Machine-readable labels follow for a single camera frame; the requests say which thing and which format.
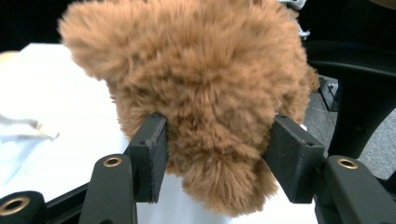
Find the furry fabric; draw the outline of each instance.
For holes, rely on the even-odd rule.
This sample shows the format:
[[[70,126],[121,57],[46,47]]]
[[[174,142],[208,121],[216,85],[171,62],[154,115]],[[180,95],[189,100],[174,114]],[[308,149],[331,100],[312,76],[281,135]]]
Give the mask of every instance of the furry fabric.
[[[106,81],[125,134],[165,115],[167,172],[206,208],[238,216],[276,192],[262,159],[276,112],[301,123],[318,87],[293,15],[276,0],[91,1],[71,5],[60,32]]]

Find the white table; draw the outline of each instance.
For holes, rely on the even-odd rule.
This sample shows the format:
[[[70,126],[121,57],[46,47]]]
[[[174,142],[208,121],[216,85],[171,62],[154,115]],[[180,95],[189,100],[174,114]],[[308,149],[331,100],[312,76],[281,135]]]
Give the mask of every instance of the white table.
[[[128,144],[106,83],[85,76],[62,45],[29,45],[0,66],[0,114],[36,119],[60,133],[53,141],[0,143],[0,198],[35,190],[48,202],[87,183],[97,160]],[[139,203],[137,211],[142,224],[317,223],[313,204],[291,204],[281,190],[260,213],[215,216],[172,175],[163,180],[159,203]]]

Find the stuffed animal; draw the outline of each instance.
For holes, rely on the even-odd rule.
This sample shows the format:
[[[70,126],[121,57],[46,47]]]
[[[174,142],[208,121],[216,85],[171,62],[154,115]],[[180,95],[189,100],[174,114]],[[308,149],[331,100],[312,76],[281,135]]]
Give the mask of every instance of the stuffed animal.
[[[63,43],[106,81],[128,138],[168,119],[167,172],[214,213],[262,210],[276,180],[262,155],[277,112],[302,123],[318,76],[294,13],[276,0],[75,3]]]

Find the gray floor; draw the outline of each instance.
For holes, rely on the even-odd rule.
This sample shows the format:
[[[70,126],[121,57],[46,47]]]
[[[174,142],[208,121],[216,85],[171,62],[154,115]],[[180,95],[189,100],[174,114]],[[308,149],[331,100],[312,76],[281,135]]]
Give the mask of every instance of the gray floor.
[[[312,94],[304,125],[326,148],[332,140],[336,118],[336,112],[326,109],[320,93]],[[396,110],[375,131],[359,161],[380,178],[388,178],[396,170]]]

